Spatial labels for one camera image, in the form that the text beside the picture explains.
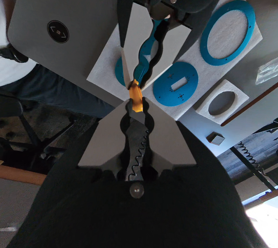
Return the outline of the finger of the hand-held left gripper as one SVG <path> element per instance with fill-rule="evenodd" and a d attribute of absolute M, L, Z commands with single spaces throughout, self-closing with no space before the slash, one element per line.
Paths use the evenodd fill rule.
<path fill-rule="evenodd" d="M 149 63 L 147 73 L 141 80 L 140 88 L 142 91 L 147 89 L 172 66 L 192 31 L 191 28 L 184 25 L 178 25 L 170 29 L 170 24 L 170 20 L 162 20 L 156 28 L 154 37 L 158 42 L 158 49 Z"/>
<path fill-rule="evenodd" d="M 124 82 L 129 89 L 134 81 L 134 70 L 139 64 L 139 51 L 153 30 L 153 22 L 148 9 L 133 3 L 127 33 L 121 47 Z"/>

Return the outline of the small blue round disc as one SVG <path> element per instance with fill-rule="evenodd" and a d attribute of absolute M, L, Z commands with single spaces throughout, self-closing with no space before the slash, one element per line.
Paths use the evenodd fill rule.
<path fill-rule="evenodd" d="M 155 31 L 158 27 L 158 25 L 163 21 L 163 20 L 152 20 L 153 23 L 153 29 L 151 31 L 150 37 L 143 43 L 140 52 L 139 52 L 139 64 L 142 65 L 145 62 L 150 62 L 151 60 L 151 50 L 153 47 L 153 44 L 155 43 L 156 39 L 154 37 Z"/>

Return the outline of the white foam sheet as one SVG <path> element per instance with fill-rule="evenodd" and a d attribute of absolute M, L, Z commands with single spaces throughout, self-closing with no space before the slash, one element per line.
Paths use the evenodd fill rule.
<path fill-rule="evenodd" d="M 153 94 L 152 83 L 142 93 L 157 104 L 175 120 L 178 120 L 193 106 L 211 87 L 232 69 L 261 40 L 262 35 L 256 23 L 247 27 L 246 9 L 234 9 L 234 5 L 249 5 L 246 0 L 220 0 L 213 15 L 218 19 L 212 28 L 205 28 L 207 41 L 201 45 L 201 36 L 193 46 L 179 58 L 178 62 L 187 62 L 195 67 L 199 81 L 192 97 L 185 103 L 167 107 L 160 104 Z"/>

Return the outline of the small dark box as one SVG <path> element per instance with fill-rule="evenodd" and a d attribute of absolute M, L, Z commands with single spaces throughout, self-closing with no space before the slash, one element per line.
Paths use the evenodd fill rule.
<path fill-rule="evenodd" d="M 212 132 L 206 139 L 209 143 L 219 146 L 225 140 L 225 137 L 220 133 Z"/>

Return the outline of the blue round plate with bracket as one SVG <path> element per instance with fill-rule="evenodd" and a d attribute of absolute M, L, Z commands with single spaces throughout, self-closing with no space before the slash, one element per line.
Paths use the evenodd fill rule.
<path fill-rule="evenodd" d="M 148 69 L 149 69 L 148 60 L 144 56 L 141 56 L 140 57 L 140 62 L 138 64 L 138 66 L 135 68 L 135 71 L 134 71 L 134 78 L 137 80 L 139 85 L 142 81 L 143 76 L 147 73 Z M 116 78 L 119 81 L 119 83 L 121 85 L 125 86 L 124 75 L 123 75 L 122 57 L 120 57 L 116 62 L 115 75 L 116 75 Z"/>

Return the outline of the crumpled clear plastic bag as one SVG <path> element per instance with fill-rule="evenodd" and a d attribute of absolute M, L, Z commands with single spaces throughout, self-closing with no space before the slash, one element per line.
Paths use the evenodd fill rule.
<path fill-rule="evenodd" d="M 276 76 L 278 76 L 278 58 L 259 67 L 255 85 L 262 84 Z"/>

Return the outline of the brown wooden strip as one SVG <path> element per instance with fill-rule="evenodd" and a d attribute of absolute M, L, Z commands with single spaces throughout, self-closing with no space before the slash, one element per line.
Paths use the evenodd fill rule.
<path fill-rule="evenodd" d="M 242 109 L 240 109 L 238 112 L 236 112 L 235 114 L 233 114 L 231 117 L 229 117 L 227 120 L 225 120 L 222 124 L 221 127 L 224 127 L 225 125 L 227 125 L 228 123 L 230 123 L 231 121 L 233 121 L 235 118 L 237 118 L 239 115 L 241 115 L 242 113 L 244 113 L 246 110 L 248 110 L 249 108 L 251 108 L 253 105 L 255 105 L 256 103 L 258 103 L 260 100 L 262 100 L 264 97 L 266 97 L 268 94 L 270 94 L 271 92 L 273 92 L 274 90 L 276 90 L 278 88 L 278 83 L 275 83 L 273 86 L 271 86 L 269 89 L 267 89 L 265 92 L 263 92 L 261 95 L 259 95 L 258 97 L 256 97 L 254 100 L 252 100 L 250 103 L 248 103 L 245 107 L 243 107 Z"/>

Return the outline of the black round desk control button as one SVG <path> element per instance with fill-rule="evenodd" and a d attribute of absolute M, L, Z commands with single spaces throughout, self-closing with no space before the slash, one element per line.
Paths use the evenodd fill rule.
<path fill-rule="evenodd" d="M 66 43 L 69 39 L 68 28 L 58 20 L 52 20 L 47 24 L 49 36 L 57 43 Z"/>

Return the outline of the white foam block round hole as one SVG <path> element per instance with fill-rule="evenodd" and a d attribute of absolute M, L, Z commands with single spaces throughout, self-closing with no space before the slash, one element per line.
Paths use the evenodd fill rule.
<path fill-rule="evenodd" d="M 209 106 L 212 101 L 221 93 L 233 92 L 235 95 L 234 101 L 231 106 L 221 114 L 212 115 L 209 113 Z M 249 97 L 237 88 L 234 84 L 228 80 L 223 80 L 200 104 L 200 106 L 195 110 L 197 114 L 214 121 L 217 124 L 222 124 L 229 116 L 231 116 L 244 102 L 246 102 Z"/>

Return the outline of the black office chair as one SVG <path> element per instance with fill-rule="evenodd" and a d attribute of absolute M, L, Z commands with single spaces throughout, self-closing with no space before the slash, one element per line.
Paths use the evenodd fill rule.
<path fill-rule="evenodd" d="M 18 117 L 21 121 L 31 143 L 10 142 L 1 138 L 3 153 L 1 160 L 4 166 L 15 167 L 23 170 L 32 170 L 36 165 L 45 165 L 54 154 L 66 149 L 52 147 L 51 144 L 67 132 L 76 122 L 77 117 L 70 115 L 69 124 L 51 138 L 41 141 L 33 128 L 23 115 L 23 106 L 19 99 L 1 94 L 1 118 Z"/>

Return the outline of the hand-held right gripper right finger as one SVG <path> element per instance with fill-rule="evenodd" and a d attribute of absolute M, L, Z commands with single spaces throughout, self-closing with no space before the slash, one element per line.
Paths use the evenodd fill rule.
<path fill-rule="evenodd" d="M 160 175 L 164 170 L 196 165 L 177 122 L 160 107 L 143 98 L 147 139 L 142 161 L 143 174 Z"/>

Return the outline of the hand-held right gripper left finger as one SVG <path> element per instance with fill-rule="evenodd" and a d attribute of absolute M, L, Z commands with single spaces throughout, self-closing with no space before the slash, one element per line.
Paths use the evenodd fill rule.
<path fill-rule="evenodd" d="M 131 109 L 132 100 L 128 99 L 98 122 L 78 167 L 126 175 L 130 163 L 127 130 L 130 127 Z"/>

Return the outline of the orange-handled screwdriver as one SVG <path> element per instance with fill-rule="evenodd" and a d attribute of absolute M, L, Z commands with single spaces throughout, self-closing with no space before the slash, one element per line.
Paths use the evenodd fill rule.
<path fill-rule="evenodd" d="M 132 110 L 136 113 L 143 112 L 143 96 L 141 93 L 139 82 L 134 79 L 128 90 L 130 98 L 132 99 Z"/>

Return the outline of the large blue disc rectangular cutout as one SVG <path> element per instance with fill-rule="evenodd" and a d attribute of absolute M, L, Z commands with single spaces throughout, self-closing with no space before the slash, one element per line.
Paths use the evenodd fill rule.
<path fill-rule="evenodd" d="M 175 107 L 192 97 L 198 81 L 198 73 L 193 65 L 175 62 L 154 82 L 153 94 L 160 104 Z"/>

